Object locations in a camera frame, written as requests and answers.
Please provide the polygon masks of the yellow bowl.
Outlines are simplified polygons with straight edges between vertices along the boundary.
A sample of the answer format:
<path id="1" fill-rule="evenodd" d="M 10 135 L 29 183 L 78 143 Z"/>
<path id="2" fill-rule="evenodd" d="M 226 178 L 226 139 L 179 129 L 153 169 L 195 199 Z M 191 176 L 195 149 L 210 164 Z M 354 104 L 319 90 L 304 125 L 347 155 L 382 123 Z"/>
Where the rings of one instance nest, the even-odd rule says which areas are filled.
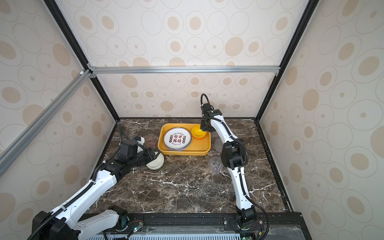
<path id="1" fill-rule="evenodd" d="M 191 134 L 192 134 L 193 138 L 195 138 L 197 140 L 202 140 L 206 137 L 207 132 L 204 132 L 201 129 L 201 125 L 196 125 L 192 128 Z"/>

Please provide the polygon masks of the white bowl stack bottom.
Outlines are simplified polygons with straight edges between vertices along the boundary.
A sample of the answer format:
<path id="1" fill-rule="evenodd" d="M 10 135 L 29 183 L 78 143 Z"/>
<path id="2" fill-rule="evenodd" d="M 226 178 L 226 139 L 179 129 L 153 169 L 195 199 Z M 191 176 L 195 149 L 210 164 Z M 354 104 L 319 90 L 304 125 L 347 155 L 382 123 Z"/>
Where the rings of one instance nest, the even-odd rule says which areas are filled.
<path id="1" fill-rule="evenodd" d="M 159 154 L 155 160 L 151 161 L 146 166 L 150 170 L 158 170 L 164 165 L 164 161 L 165 161 L 165 158 L 163 154 Z"/>

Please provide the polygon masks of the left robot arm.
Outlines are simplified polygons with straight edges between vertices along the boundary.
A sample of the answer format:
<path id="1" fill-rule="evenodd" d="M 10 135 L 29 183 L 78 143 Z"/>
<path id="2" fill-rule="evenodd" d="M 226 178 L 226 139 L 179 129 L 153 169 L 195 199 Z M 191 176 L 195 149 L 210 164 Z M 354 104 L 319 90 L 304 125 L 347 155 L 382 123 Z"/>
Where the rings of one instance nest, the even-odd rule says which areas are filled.
<path id="1" fill-rule="evenodd" d="M 101 214 L 81 221 L 81 217 L 105 192 L 133 168 L 156 160 L 161 151 L 144 146 L 144 138 L 120 142 L 113 155 L 103 161 L 91 179 L 78 192 L 51 212 L 41 211 L 33 219 L 30 240 L 86 240 L 111 228 L 125 229 L 127 211 L 111 207 Z"/>

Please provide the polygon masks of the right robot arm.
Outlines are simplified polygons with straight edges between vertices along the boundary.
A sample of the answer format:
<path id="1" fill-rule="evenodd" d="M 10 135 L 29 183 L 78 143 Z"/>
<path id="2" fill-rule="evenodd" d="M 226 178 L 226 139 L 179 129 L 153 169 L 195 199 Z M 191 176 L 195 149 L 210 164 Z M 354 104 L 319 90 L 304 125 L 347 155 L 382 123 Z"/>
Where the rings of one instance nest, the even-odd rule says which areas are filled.
<path id="1" fill-rule="evenodd" d="M 237 222 L 241 229 L 247 230 L 257 220 L 256 205 L 250 199 L 245 179 L 245 166 L 249 155 L 243 140 L 230 130 L 222 113 L 211 104 L 201 104 L 201 128 L 204 132 L 216 132 L 222 143 L 221 160 L 230 173 L 236 196 Z"/>

